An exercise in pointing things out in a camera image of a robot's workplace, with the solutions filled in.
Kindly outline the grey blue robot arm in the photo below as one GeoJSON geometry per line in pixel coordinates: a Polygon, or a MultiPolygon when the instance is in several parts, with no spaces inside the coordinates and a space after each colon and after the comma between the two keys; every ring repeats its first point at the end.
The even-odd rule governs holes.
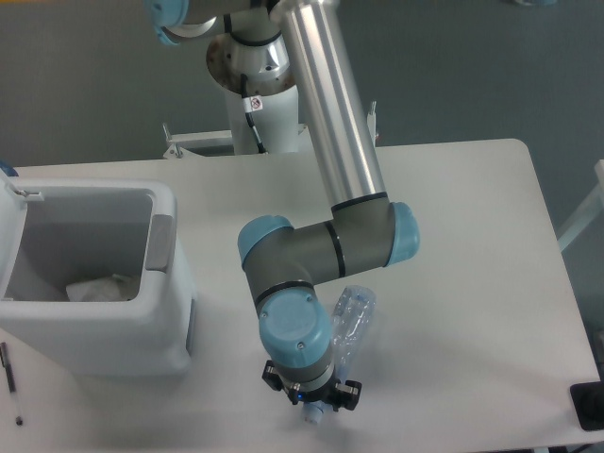
{"type": "Polygon", "coordinates": [[[296,228],[262,216],[243,227],[238,249],[268,353],[262,377],[293,404],[354,410],[362,386],[344,379],[318,284],[412,258],[420,235],[411,209],[390,201],[345,50],[334,1],[148,1],[156,36],[175,45],[223,30],[250,46],[282,39],[303,99],[331,206],[329,220],[296,228]],[[251,27],[254,35],[243,37],[251,27]]]}

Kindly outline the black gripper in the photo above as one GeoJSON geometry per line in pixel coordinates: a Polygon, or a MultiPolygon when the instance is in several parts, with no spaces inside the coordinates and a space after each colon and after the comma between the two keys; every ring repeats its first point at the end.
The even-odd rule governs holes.
{"type": "Polygon", "coordinates": [[[362,384],[355,380],[346,380],[344,383],[336,377],[334,372],[324,373],[322,376],[307,382],[293,382],[281,378],[274,363],[268,360],[263,368],[262,380],[273,391],[284,391],[286,394],[297,385],[298,401],[311,403],[322,401],[329,404],[334,411],[344,409],[353,411],[357,408],[362,391],[362,384]]]}

